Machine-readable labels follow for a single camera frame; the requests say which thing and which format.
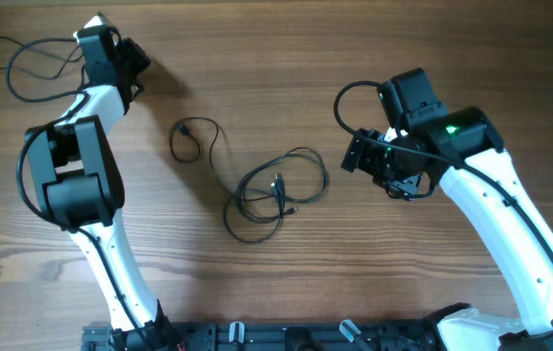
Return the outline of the black usb cable thick plug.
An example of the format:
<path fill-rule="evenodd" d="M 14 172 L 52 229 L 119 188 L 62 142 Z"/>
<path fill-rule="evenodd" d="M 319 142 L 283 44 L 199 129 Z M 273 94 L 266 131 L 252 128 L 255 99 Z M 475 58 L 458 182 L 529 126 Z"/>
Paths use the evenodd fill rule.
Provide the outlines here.
<path fill-rule="evenodd" d="M 317 193 L 305 198 L 295 198 L 287 194 L 284 178 L 281 174 L 276 174 L 273 183 L 270 185 L 269 190 L 254 189 L 249 187 L 250 181 L 263 171 L 267 171 L 286 159 L 303 159 L 309 161 L 311 164 L 318 167 L 321 172 L 321 186 Z M 282 156 L 278 156 L 272 160 L 265 162 L 264 164 L 256 167 L 245 174 L 235 190 L 231 192 L 228 204 L 233 202 L 240 214 L 254 223 L 270 223 L 276 221 L 278 224 L 282 223 L 282 220 L 287 215 L 293 215 L 297 212 L 297 207 L 286 208 L 288 203 L 291 204 L 309 204 L 318 201 L 328 190 L 330 185 L 330 176 L 325 166 L 325 162 L 320 154 L 309 147 L 296 147 L 287 151 Z M 247 209 L 247 204 L 251 202 L 258 202 L 262 200 L 273 199 L 277 205 L 277 214 L 272 216 L 259 216 L 253 214 Z"/>

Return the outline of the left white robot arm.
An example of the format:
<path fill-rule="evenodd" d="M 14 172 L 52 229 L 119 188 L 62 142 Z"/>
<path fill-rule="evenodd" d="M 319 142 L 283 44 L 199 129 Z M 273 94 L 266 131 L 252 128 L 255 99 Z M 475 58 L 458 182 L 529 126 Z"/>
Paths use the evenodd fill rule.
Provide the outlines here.
<path fill-rule="evenodd" d="M 37 200 L 26 205 L 68 232 L 87 259 L 106 300 L 110 325 L 86 350 L 180 350 L 181 334 L 145 283 L 123 223 L 123 180 L 107 135 L 129 111 L 151 63 L 103 14 L 72 37 L 88 81 L 57 120 L 25 135 L 18 164 L 30 168 Z"/>

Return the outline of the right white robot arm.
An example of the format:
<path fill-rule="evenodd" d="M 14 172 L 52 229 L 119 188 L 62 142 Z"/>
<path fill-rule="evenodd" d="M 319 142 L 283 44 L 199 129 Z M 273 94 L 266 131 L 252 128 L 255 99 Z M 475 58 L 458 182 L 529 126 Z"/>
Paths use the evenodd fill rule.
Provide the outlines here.
<path fill-rule="evenodd" d="M 491 120 L 476 107 L 449 111 L 420 68 L 375 90 L 388 130 L 352 130 L 342 167 L 367 173 L 392 199 L 417 199 L 423 179 L 442 190 L 477 231 L 519 311 L 509 319 L 448 306 L 423 320 L 420 348 L 553 350 L 553 232 Z"/>

